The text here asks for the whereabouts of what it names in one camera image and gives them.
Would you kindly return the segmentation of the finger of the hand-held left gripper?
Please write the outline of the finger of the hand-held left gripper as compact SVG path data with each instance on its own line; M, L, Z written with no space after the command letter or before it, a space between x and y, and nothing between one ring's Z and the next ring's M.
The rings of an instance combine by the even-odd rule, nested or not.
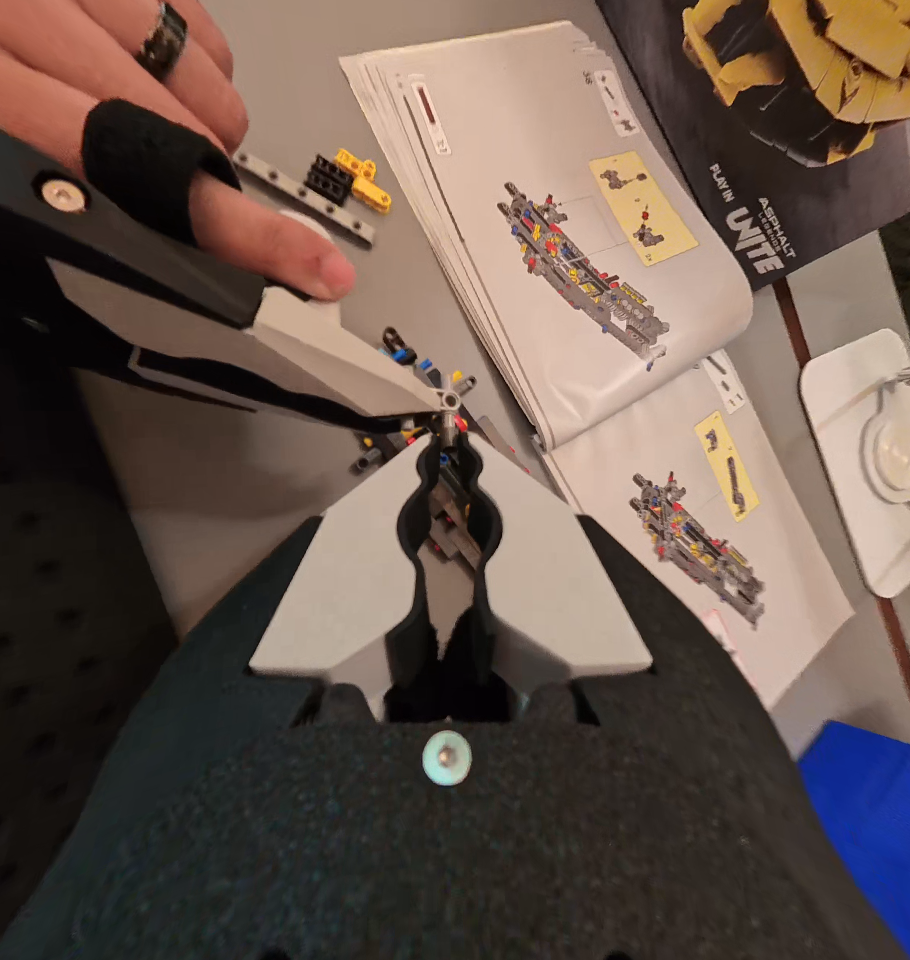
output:
M292 415L357 433L388 435L427 426L426 413L362 414L343 402L285 390L256 373L209 359L177 358L136 346L129 354L128 369L142 386L191 400Z
M343 328L333 305L271 286L252 326L236 330L57 260L49 264L67 299L129 344L129 354L140 347L230 364L371 416L442 412L436 388Z

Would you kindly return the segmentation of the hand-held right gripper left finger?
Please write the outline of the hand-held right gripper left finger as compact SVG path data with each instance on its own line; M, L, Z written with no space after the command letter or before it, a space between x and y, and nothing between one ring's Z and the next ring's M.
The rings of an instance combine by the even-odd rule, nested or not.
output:
M424 569L417 552L430 523L424 497L437 477L438 440L422 436L320 517L305 554L249 661L250 672L327 686L352 685L374 717L410 682L431 648Z

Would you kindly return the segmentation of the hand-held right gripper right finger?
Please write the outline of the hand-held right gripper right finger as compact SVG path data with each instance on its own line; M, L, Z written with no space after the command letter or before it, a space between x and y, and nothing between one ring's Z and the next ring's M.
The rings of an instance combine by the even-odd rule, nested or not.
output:
M581 688L653 664L563 499L484 440L462 435L469 532L481 548L447 654L455 721L593 721Z

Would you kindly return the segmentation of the lego car chassis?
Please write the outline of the lego car chassis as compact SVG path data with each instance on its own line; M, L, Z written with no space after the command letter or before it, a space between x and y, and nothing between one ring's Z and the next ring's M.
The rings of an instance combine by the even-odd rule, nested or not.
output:
M409 369L420 381L433 388L440 388L443 381L441 370L427 357L419 357L406 343L396 328L387 326L382 332L380 354L389 356L398 365ZM477 385L477 379L456 370L451 374L452 386L461 399L461 408L456 415L456 425L461 434L470 434L485 440L525 474L531 471L518 458L517 452L497 430L491 418L480 414L477 404L466 398ZM426 428L406 429L390 434L356 434L361 454L351 467L357 476L369 474L389 462L409 447ZM429 497L432 523L428 539L437 554L450 562L461 558L475 570L481 560L481 548L469 533L469 498L461 483L459 458L455 450L444 451L440 456L437 485Z

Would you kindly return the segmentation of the grey lego beam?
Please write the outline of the grey lego beam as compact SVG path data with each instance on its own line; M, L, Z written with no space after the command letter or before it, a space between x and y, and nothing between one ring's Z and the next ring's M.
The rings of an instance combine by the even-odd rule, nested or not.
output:
M366 249L373 247L376 236L374 227L348 212L346 200L336 202L327 193L320 193L316 186L283 173L247 150L237 151L232 156L232 162L241 174L282 198L284 213L311 219L330 232L343 238L352 238L353 242Z

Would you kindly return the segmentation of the black lego brick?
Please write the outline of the black lego brick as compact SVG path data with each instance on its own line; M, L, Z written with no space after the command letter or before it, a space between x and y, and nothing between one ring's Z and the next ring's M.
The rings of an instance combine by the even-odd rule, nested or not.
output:
M318 153L304 175L303 183L330 204L342 208L352 196L354 179L337 163Z

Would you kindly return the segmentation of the yellow lego connector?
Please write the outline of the yellow lego connector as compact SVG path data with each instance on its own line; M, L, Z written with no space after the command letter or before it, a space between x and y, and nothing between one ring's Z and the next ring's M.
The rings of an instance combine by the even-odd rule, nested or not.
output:
M391 198L375 182L377 166L374 160L358 158L350 150L341 148L337 151L334 162L351 181L351 193L356 200L380 214L389 213Z

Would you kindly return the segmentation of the lego instruction booklet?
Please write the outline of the lego instruction booklet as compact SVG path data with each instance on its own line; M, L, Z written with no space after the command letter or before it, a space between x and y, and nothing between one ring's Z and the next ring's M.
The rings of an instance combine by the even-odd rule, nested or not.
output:
M568 21L340 57L560 494L772 708L853 611L723 347L749 283Z

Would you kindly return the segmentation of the lego set box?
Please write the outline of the lego set box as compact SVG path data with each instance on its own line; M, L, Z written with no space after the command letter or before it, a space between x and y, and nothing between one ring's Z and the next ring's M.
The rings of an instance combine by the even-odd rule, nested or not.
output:
M597 5L754 290L910 214L910 1Z

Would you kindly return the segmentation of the person's left hand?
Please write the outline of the person's left hand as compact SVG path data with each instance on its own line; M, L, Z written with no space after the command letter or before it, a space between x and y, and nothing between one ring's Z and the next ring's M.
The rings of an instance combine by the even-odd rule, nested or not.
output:
M83 177L96 105L124 100L207 138L229 156L248 130L229 45L200 2L0 2L0 130ZM302 222L195 174L197 246L252 274L335 302L355 271Z

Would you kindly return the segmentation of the white desk stand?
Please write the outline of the white desk stand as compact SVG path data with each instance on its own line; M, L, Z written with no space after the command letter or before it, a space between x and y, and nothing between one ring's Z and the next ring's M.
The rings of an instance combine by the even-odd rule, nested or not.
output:
M811 359L799 393L862 578L910 586L910 349L882 328Z

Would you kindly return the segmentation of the blue plastic bin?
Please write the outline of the blue plastic bin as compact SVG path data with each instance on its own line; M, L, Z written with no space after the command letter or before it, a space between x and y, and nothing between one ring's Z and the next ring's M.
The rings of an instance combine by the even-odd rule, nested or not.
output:
M910 957L910 744L831 721L797 766L822 827Z

